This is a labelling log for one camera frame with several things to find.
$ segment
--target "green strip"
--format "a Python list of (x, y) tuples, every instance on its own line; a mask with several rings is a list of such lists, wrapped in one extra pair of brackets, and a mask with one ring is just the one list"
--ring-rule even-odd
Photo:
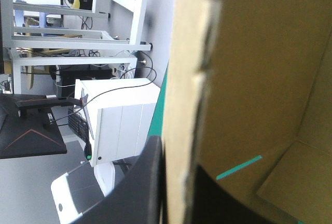
[(160, 93), (158, 96), (154, 116), (152, 117), (150, 129), (148, 132), (148, 137), (150, 136), (161, 136), (162, 133), (162, 124), (163, 124), (163, 116), (164, 116), (164, 108), (165, 108), (165, 93), (166, 93), (166, 85), (167, 85), (167, 69), (164, 75), (164, 80), (161, 85)]
[(239, 170), (243, 169), (244, 167), (247, 167), (248, 165), (257, 162), (257, 161), (260, 160), (260, 159), (262, 159), (262, 156), (261, 156), (261, 155), (255, 157), (255, 158), (253, 158), (253, 159), (251, 159), (251, 160), (249, 160), (249, 161), (246, 161), (245, 163), (242, 163), (242, 164), (240, 164), (240, 165), (238, 165), (238, 166), (235, 166), (234, 168), (232, 168), (232, 169), (230, 169), (230, 170), (228, 170), (228, 171), (225, 171), (225, 172), (221, 173), (220, 175), (218, 175), (218, 176), (217, 176), (217, 180), (223, 179), (223, 178), (225, 178), (226, 176), (229, 176), (230, 174), (233, 174), (233, 173), (235, 173), (236, 171), (239, 171)]

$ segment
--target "cardboard box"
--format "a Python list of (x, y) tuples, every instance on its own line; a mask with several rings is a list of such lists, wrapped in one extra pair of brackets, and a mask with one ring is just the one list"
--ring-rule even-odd
[(170, 223), (188, 220), (197, 164), (275, 223), (332, 223), (331, 17), (332, 0), (176, 0)]

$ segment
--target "computer monitor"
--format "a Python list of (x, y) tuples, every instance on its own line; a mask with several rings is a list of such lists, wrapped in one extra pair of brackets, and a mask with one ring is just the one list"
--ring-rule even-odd
[(17, 102), (42, 95), (0, 94), (0, 159), (67, 153), (51, 108), (29, 109), (19, 116)]

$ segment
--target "white drawer unit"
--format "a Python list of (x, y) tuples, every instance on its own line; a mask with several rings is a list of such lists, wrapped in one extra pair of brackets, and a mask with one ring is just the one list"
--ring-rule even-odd
[[(75, 98), (81, 97), (82, 89), (85, 95), (88, 95), (89, 101), (111, 89), (139, 86), (149, 82), (146, 78), (77, 80)], [(153, 83), (143, 87), (118, 89), (97, 97), (87, 105), (93, 133), (89, 133), (92, 146), (91, 166), (141, 153), (159, 91), (159, 87)]]

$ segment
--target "teal stripe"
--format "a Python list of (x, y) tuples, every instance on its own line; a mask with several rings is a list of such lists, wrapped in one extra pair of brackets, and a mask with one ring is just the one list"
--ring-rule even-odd
[(243, 169), (244, 167), (247, 167), (248, 165), (250, 165), (250, 164), (252, 164), (254, 162), (257, 162), (261, 158), (262, 158), (262, 156), (259, 155), (259, 156), (255, 157), (255, 158), (253, 158), (253, 159), (251, 159), (249, 161), (246, 161), (245, 163), (242, 163), (242, 164), (240, 164), (238, 166), (235, 166), (234, 168), (232, 168), (232, 169), (230, 169), (228, 171), (225, 171), (225, 172), (221, 173), (220, 175), (218, 175), (217, 176), (217, 180), (223, 179), (224, 177), (229, 176), (230, 174), (233, 174), (236, 171), (239, 171), (239, 170)]

